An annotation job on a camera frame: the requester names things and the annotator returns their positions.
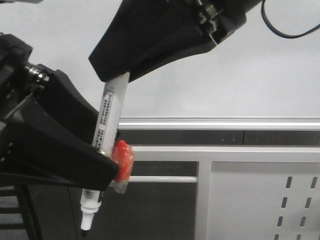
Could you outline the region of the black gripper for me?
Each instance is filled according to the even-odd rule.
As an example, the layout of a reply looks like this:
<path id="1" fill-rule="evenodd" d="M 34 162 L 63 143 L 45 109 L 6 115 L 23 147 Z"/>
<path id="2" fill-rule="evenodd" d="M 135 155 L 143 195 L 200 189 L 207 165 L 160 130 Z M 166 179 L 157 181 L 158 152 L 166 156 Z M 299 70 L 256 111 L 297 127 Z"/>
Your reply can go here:
<path id="1" fill-rule="evenodd" d="M 36 98 L 44 110 L 72 135 L 91 145 L 98 111 L 64 72 L 30 64 L 32 51 L 18 37 L 0 35 L 0 121 L 5 123 L 31 94 L 28 78 L 39 84 Z"/>
<path id="2" fill-rule="evenodd" d="M 211 51 L 260 0 L 123 0 L 89 56 L 103 82 L 129 82 L 174 61 Z"/>

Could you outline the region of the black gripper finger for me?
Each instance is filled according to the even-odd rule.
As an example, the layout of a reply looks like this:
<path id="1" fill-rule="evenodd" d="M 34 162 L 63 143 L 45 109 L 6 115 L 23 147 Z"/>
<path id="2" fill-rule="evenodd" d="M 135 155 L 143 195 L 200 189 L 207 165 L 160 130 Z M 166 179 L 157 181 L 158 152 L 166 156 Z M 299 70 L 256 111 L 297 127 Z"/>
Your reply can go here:
<path id="1" fill-rule="evenodd" d="M 104 191 L 118 166 L 28 96 L 2 121 L 0 185 L 58 185 Z"/>

